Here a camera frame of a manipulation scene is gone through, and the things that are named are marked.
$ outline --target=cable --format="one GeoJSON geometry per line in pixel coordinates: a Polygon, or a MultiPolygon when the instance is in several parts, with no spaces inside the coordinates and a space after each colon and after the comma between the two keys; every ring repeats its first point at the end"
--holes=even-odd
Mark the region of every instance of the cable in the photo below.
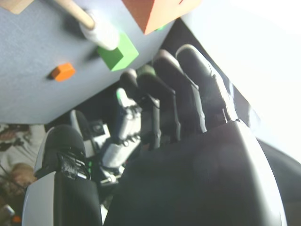
{"type": "Polygon", "coordinates": [[[0,168],[4,171],[4,173],[9,177],[9,173],[4,169],[4,167],[0,164],[0,168]]]}
{"type": "Polygon", "coordinates": [[[18,188],[20,188],[25,193],[25,188],[22,187],[21,185],[19,185],[16,181],[13,181],[12,179],[7,178],[7,177],[2,176],[2,175],[0,175],[0,178],[5,179],[6,181],[8,181],[8,182],[10,182],[10,183],[12,183],[14,185],[16,185],[18,188]]]}

